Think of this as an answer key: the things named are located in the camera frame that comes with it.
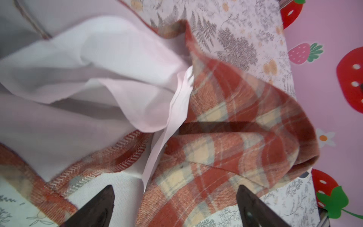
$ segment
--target strawberry print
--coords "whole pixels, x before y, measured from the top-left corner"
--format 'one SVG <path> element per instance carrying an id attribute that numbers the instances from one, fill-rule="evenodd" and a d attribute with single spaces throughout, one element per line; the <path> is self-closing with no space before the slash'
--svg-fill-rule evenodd
<path id="1" fill-rule="evenodd" d="M 284 29 L 287 28 L 300 15 L 305 0 L 294 0 L 281 9 Z"/>
<path id="2" fill-rule="evenodd" d="M 297 65 L 301 65 L 306 61 L 313 62 L 324 52 L 321 49 L 322 47 L 317 43 L 313 43 L 311 46 L 308 43 L 302 43 L 289 51 L 289 59 Z"/>
<path id="3" fill-rule="evenodd" d="M 363 46 L 347 53 L 337 66 L 337 76 L 345 99 L 363 113 Z"/>
<path id="4" fill-rule="evenodd" d="M 358 215 L 344 209 L 349 204 L 349 199 L 341 186 L 328 174 L 312 169 L 314 189 L 317 193 L 318 206 L 328 211 L 329 218 L 339 218 L 342 211 L 363 219 L 363 215 Z"/>

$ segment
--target pink strawberry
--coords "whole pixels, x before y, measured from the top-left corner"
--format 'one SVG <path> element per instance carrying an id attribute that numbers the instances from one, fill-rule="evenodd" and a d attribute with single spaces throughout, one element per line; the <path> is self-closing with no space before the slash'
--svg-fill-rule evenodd
<path id="1" fill-rule="evenodd" d="M 313 62 L 323 52 L 322 47 L 322 45 L 317 43 L 313 43 L 311 46 L 308 43 L 302 43 L 289 51 L 290 61 L 297 65 L 301 65 L 306 60 Z"/>

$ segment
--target floral print fabric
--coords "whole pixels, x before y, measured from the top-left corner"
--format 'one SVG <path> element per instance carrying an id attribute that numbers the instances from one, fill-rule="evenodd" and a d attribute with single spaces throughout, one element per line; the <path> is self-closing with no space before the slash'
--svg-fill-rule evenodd
<path id="1" fill-rule="evenodd" d="M 188 20 L 206 54 L 231 63 L 295 98 L 277 1 L 122 1 L 154 28 Z"/>

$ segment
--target plaid fabric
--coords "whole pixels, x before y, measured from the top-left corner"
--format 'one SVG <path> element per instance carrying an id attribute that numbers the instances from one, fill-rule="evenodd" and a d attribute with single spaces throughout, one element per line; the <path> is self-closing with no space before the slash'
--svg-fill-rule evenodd
<path id="1" fill-rule="evenodd" d="M 136 130 L 115 145 L 71 165 L 48 183 L 13 151 L 0 144 L 0 176 L 49 219 L 62 224 L 78 210 L 65 198 L 102 173 L 116 173 L 130 167 L 145 151 L 150 136 L 150 133 Z"/>
<path id="2" fill-rule="evenodd" d="M 194 226 L 236 204 L 239 185 L 262 196 L 308 170 L 319 156 L 314 129 L 281 90 L 205 56 L 186 21 L 195 76 L 188 118 L 147 186 L 136 226 Z"/>

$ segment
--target orange plaid wool fabric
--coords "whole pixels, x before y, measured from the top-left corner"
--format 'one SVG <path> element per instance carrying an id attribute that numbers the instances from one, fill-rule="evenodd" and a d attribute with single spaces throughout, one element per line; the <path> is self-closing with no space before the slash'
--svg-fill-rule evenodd
<path id="1" fill-rule="evenodd" d="M 195 76 L 188 117 L 167 142 L 136 226 L 194 226 L 236 204 L 239 185 L 262 196 L 319 156 L 314 128 L 295 100 L 208 58 L 185 21 L 157 32 L 170 37 L 183 30 Z"/>

